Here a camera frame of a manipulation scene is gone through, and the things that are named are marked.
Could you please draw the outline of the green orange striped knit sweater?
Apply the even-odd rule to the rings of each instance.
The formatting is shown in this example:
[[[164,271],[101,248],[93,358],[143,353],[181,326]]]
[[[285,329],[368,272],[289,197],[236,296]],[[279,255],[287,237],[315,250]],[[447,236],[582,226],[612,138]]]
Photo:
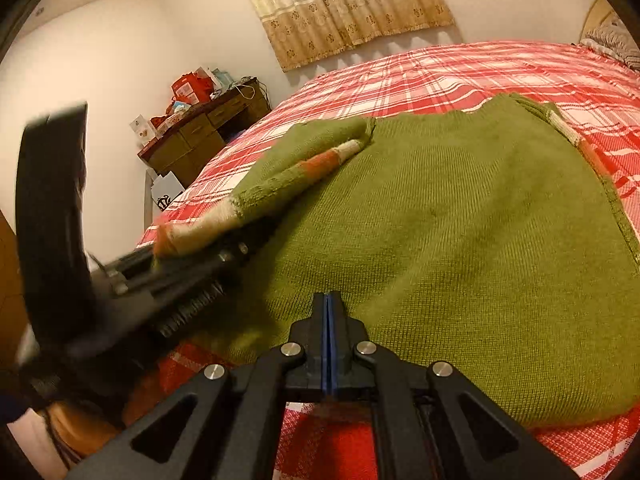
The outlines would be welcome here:
[[[591,148],[550,103],[301,122],[232,192],[164,223],[158,260],[266,238],[218,346],[247,361],[337,290],[372,339],[454,364],[529,427],[639,402],[639,239]]]

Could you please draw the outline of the red plaid bed sheet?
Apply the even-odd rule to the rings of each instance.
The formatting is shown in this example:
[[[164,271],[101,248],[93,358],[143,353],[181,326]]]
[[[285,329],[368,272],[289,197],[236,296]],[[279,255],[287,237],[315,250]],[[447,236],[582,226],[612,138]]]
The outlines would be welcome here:
[[[518,92],[559,105],[610,173],[639,235],[639,73],[583,47],[495,41],[430,47],[334,70],[314,78],[266,118],[223,148],[194,183],[160,216],[187,222],[226,196],[254,162],[294,124],[356,114],[475,110],[499,92]],[[214,354],[187,340],[160,360],[160,370],[134,389],[125,420],[131,424],[200,372]],[[371,431],[363,410],[285,411],[276,479],[373,479]],[[606,422],[537,430],[536,437],[582,479],[613,479],[639,435],[639,404]]]

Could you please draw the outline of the white printed cardboard box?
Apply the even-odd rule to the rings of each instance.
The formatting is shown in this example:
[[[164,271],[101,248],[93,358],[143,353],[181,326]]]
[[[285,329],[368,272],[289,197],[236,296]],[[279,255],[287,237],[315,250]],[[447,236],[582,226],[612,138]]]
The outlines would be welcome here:
[[[172,171],[156,177],[151,185],[153,203],[160,211],[164,211],[183,192],[182,183]]]

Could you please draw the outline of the dark brown wooden desk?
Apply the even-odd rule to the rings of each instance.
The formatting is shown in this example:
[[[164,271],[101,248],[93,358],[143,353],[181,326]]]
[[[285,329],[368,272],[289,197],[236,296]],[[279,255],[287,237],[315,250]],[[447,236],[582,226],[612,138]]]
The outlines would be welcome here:
[[[190,108],[138,151],[138,159],[159,176],[172,172],[187,188],[227,144],[270,112],[265,85],[256,77],[243,78],[213,101]]]

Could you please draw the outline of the white card box on desk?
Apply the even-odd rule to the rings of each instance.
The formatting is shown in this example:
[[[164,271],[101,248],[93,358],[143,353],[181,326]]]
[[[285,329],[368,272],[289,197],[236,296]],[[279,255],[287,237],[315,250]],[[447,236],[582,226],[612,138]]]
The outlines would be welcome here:
[[[139,115],[130,122],[130,128],[134,132],[137,139],[137,144],[142,148],[156,138],[156,130],[145,117]]]

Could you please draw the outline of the red gift box on desk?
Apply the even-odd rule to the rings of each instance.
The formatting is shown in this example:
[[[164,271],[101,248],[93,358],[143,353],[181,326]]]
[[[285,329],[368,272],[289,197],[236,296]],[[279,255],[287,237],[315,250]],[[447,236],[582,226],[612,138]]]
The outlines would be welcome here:
[[[188,73],[177,79],[171,90],[178,101],[198,105],[210,101],[215,86],[207,75],[201,77],[198,73]]]

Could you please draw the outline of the beige floral window curtain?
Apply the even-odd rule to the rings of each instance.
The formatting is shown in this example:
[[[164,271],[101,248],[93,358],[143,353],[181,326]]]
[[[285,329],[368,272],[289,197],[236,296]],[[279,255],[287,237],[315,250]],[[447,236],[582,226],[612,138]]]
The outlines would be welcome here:
[[[369,41],[454,24],[445,0],[250,0],[281,70]]]

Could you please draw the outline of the grey patterned pillow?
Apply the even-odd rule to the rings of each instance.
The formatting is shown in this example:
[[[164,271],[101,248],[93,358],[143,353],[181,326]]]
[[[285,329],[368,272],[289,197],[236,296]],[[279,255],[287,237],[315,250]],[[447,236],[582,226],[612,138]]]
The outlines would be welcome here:
[[[602,55],[614,58],[632,70],[639,70],[640,51],[629,30],[619,19],[588,30],[580,43]]]

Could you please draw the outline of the cream wooden bed headboard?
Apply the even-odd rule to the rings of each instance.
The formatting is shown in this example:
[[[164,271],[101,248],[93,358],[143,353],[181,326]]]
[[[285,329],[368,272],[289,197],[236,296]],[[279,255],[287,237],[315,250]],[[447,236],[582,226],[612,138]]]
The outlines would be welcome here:
[[[590,39],[597,42],[608,42],[612,36],[612,26],[618,15],[608,0],[594,0],[587,12],[579,41]]]

